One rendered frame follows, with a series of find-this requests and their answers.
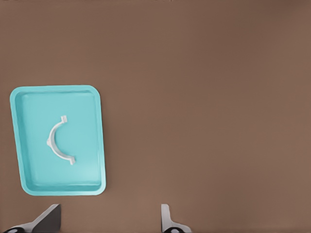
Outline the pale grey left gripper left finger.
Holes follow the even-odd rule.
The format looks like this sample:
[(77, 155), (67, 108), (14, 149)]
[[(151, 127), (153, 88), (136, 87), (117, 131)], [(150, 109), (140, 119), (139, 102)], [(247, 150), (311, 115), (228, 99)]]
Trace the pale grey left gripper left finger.
[(53, 204), (32, 222), (13, 226), (3, 233), (59, 233), (61, 204)]

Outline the white drainage pipe clamp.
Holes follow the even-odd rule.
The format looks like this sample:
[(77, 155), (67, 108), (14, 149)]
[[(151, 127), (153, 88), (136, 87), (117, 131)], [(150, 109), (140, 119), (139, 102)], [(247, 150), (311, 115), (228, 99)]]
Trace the white drainage pipe clamp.
[(68, 121), (68, 120), (67, 120), (67, 116), (66, 116), (66, 115), (61, 116), (61, 121), (58, 122), (58, 123), (56, 123), (56, 124), (52, 127), (52, 129), (50, 130), (49, 137), (48, 137), (48, 139), (47, 139), (47, 145), (51, 148), (51, 150), (53, 151), (53, 153), (54, 153), (57, 157), (59, 157), (59, 158), (61, 158), (61, 159), (63, 159), (63, 160), (68, 161), (68, 162), (70, 163), (70, 165), (74, 165), (74, 163), (76, 162), (76, 161), (75, 161), (75, 157), (74, 157), (74, 156), (71, 156), (71, 155), (64, 154), (64, 153), (58, 148), (58, 146), (57, 146), (57, 144), (56, 144), (56, 140), (55, 140), (55, 135), (56, 135), (57, 129), (58, 129), (61, 125), (67, 123), (67, 121)]

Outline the turquoise rectangular tray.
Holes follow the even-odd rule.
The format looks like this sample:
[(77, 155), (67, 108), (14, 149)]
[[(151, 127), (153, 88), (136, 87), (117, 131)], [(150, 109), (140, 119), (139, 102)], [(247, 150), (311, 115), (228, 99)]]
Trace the turquoise rectangular tray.
[[(22, 86), (10, 95), (17, 160), (23, 190), (32, 196), (98, 195), (105, 190), (101, 99), (91, 85)], [(67, 116), (47, 145), (52, 127)]]

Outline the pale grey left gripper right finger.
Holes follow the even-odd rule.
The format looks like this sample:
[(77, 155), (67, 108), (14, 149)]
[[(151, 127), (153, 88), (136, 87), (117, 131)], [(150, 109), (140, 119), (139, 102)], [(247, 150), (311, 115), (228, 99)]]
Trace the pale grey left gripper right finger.
[(192, 233), (190, 227), (174, 222), (171, 219), (168, 204), (161, 204), (161, 232), (162, 233)]

